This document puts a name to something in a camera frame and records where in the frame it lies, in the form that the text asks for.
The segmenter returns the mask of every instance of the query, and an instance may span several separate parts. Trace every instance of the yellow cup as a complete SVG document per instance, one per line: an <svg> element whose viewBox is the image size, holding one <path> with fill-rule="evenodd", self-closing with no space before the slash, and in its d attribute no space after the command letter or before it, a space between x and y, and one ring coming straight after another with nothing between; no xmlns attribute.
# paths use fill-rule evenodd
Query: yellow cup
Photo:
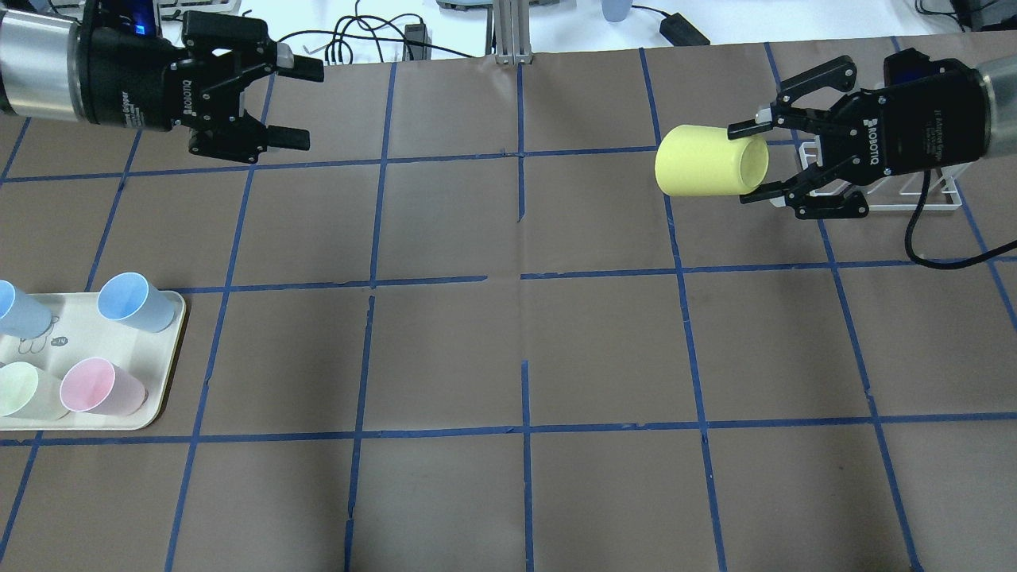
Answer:
<svg viewBox="0 0 1017 572"><path fill-rule="evenodd" d="M671 196L712 196L756 190L769 166L762 135L729 140L722 127L678 125L660 141L655 170Z"/></svg>

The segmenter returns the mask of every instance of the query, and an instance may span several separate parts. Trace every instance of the pink cup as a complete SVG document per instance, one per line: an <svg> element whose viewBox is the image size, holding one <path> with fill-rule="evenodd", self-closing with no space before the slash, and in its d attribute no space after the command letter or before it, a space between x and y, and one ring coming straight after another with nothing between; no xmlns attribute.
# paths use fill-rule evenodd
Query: pink cup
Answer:
<svg viewBox="0 0 1017 572"><path fill-rule="evenodd" d="M147 396L141 382L102 357L78 361L60 384L60 401L78 413L130 415Z"/></svg>

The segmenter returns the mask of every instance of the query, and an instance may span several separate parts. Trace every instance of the power adapter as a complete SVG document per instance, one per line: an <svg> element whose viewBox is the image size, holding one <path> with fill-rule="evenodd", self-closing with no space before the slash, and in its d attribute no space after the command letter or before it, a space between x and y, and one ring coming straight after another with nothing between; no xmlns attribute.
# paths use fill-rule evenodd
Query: power adapter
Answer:
<svg viewBox="0 0 1017 572"><path fill-rule="evenodd" d="M660 35L672 46L709 46L710 39L696 30L681 14L674 13L660 21Z"/></svg>
<svg viewBox="0 0 1017 572"><path fill-rule="evenodd" d="M408 23L403 28L403 34L410 42L428 44L427 25L424 23ZM417 46L414 44L403 44L403 61L408 60L429 60L431 59L430 46Z"/></svg>

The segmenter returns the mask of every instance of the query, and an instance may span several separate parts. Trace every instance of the silver cylinder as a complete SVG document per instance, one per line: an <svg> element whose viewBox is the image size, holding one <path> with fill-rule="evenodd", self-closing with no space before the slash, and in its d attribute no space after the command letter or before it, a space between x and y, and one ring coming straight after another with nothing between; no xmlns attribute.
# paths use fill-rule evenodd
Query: silver cylinder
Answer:
<svg viewBox="0 0 1017 572"><path fill-rule="evenodd" d="M1017 56L977 68L989 96L989 151L985 157L1017 154Z"/></svg>
<svg viewBox="0 0 1017 572"><path fill-rule="evenodd" d="M84 118L77 75L78 24L9 10L0 21L0 78L11 109L26 117Z"/></svg>

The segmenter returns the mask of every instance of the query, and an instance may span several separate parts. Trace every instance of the tray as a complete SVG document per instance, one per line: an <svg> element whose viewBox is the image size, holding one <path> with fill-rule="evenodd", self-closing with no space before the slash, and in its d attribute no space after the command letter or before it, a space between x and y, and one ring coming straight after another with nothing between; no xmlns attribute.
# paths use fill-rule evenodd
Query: tray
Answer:
<svg viewBox="0 0 1017 572"><path fill-rule="evenodd" d="M153 334L106 320L99 313L98 292L35 294L53 311L53 326L34 340L0 334L0 362L27 361L63 379L86 357L105 357L129 371L148 390L141 407L126 416L75 413L56 420L0 417L0 431L80 430L134 431L156 419L166 397L170 373L183 333L187 302L177 292L164 291L176 314L162 332Z"/></svg>

